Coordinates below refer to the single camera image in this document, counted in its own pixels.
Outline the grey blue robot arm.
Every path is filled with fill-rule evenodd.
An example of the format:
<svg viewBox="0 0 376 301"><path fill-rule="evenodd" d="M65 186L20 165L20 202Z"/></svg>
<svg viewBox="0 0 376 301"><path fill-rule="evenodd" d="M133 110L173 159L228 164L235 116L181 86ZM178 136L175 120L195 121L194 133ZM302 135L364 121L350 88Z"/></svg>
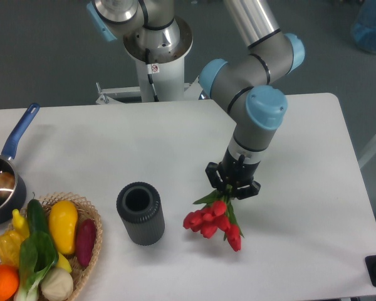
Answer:
<svg viewBox="0 0 376 301"><path fill-rule="evenodd" d="M281 32L266 1L224 4L249 54L238 65L212 60L199 75L203 94L236 123L223 160L209 163L206 174L217 191L246 199L259 193L254 173L288 106L272 83L302 64L305 48L296 35ZM143 102L183 98L193 37L173 1L90 1L86 8L102 36L122 40L135 60Z"/></svg>

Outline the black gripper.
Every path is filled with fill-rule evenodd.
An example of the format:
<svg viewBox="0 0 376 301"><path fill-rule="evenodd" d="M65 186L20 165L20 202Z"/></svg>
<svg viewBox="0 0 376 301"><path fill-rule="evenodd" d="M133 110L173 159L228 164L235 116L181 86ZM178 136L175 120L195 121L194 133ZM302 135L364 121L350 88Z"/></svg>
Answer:
<svg viewBox="0 0 376 301"><path fill-rule="evenodd" d="M254 180L259 162L245 162L245 155L236 159L227 149L221 163L209 162L205 168L207 178L213 188L220 192L232 186L231 197L239 200L257 196L261 185Z"/></svg>

